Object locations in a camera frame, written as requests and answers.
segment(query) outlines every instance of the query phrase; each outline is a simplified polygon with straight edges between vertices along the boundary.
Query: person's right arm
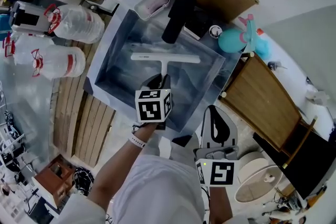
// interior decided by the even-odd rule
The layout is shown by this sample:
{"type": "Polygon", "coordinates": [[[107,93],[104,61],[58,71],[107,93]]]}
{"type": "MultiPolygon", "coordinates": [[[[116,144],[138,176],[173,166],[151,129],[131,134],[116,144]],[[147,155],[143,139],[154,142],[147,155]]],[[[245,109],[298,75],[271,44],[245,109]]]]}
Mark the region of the person's right arm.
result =
{"type": "Polygon", "coordinates": [[[222,224],[232,218],[232,210],[225,188],[210,188],[210,223],[222,224]]]}

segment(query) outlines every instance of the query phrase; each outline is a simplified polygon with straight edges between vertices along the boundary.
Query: white watch strap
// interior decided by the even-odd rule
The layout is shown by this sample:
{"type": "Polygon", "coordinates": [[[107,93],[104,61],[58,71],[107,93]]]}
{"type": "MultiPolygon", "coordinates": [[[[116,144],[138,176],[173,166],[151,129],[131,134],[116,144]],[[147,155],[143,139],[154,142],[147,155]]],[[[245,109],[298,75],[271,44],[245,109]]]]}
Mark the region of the white watch strap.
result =
{"type": "Polygon", "coordinates": [[[139,138],[137,138],[134,134],[131,133],[130,137],[128,138],[129,141],[131,141],[134,145],[144,148],[147,143],[141,141],[139,138]]]}

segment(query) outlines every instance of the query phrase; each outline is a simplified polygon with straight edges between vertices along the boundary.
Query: wooden stick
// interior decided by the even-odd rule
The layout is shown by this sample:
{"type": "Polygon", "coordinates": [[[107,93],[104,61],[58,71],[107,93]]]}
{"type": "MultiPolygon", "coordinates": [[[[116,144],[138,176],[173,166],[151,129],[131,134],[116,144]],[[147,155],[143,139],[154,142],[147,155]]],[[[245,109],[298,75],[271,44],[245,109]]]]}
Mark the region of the wooden stick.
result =
{"type": "Polygon", "coordinates": [[[316,123],[317,120],[317,116],[314,117],[314,119],[312,120],[312,122],[310,123],[310,126],[306,132],[306,134],[304,135],[304,138],[302,139],[301,143],[299,144],[299,146],[297,147],[297,149],[294,151],[294,153],[290,156],[289,160],[286,161],[286,163],[282,166],[283,169],[286,169],[287,166],[289,165],[289,163],[294,159],[295,155],[299,152],[299,150],[301,149],[301,147],[303,146],[304,142],[307,140],[308,135],[310,134],[311,130],[314,127],[314,124],[316,123]]]}

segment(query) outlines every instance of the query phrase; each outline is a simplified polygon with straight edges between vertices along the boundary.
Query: white t-shirt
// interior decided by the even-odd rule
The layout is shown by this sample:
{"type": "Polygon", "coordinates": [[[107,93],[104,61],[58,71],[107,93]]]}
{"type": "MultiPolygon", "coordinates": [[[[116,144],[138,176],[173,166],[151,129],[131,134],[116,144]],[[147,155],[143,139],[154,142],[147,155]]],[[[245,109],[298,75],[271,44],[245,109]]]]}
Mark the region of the white t-shirt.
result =
{"type": "MultiPolygon", "coordinates": [[[[115,224],[202,223],[204,203],[197,171],[169,159],[140,155],[115,195],[112,210],[115,224]]],[[[103,224],[105,219],[101,207],[72,195],[55,222],[103,224]]]]}

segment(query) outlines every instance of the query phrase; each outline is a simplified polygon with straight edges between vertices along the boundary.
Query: black faucet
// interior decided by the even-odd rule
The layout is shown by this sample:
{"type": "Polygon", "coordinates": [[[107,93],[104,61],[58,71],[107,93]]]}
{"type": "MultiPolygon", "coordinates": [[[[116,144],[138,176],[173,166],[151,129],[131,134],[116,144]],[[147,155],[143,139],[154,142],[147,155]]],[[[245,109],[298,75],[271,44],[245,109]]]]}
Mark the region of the black faucet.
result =
{"type": "Polygon", "coordinates": [[[175,0],[168,17],[170,18],[162,39],[166,43],[176,42],[182,27],[194,11],[197,0],[175,0]]]}

